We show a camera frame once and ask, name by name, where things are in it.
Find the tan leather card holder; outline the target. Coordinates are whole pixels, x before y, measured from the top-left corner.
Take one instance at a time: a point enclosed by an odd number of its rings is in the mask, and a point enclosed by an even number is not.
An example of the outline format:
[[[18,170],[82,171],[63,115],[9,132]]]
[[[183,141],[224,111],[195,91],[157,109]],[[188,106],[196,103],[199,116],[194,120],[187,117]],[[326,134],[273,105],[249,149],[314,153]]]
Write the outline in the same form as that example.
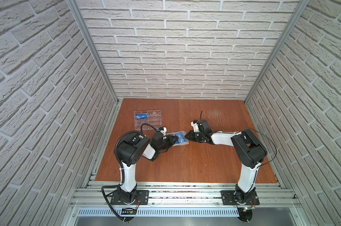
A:
[[[169,133],[169,135],[178,137],[176,143],[173,146],[184,146],[184,145],[189,144],[188,139],[186,139],[186,137],[185,137],[185,135],[186,135],[185,131],[178,131],[178,132],[174,132],[174,133]]]

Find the blue credit card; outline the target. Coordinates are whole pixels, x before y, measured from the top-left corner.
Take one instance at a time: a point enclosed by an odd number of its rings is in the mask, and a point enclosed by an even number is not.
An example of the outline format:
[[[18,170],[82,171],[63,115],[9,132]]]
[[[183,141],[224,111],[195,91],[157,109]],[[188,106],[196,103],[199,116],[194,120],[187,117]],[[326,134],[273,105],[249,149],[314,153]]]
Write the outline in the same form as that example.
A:
[[[177,145],[185,145],[188,144],[188,140],[185,138],[186,132],[185,131],[179,131],[175,133],[175,136],[178,136],[179,139],[177,141]]]

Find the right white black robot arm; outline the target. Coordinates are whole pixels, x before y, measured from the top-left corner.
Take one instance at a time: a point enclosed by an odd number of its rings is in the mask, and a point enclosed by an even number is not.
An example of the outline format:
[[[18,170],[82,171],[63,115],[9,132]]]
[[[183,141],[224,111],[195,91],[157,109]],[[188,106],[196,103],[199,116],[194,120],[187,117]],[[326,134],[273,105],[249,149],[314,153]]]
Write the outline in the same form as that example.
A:
[[[250,129],[241,132],[210,132],[190,131],[185,135],[189,141],[211,145],[234,147],[242,164],[239,181],[235,186],[234,195],[239,203],[253,196],[255,182],[267,150]]]

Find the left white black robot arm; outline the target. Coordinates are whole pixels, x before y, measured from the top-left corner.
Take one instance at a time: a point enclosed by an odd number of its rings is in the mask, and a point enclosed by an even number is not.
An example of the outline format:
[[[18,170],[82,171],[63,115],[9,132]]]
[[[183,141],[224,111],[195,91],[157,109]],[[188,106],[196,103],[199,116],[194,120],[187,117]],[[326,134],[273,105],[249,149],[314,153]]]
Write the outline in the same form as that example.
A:
[[[136,164],[141,157],[155,161],[162,153],[174,146],[179,137],[166,135],[157,131],[152,138],[139,131],[123,134],[116,143],[114,154],[120,165],[121,182],[118,189],[120,195],[129,202],[135,199],[137,183],[135,179]]]

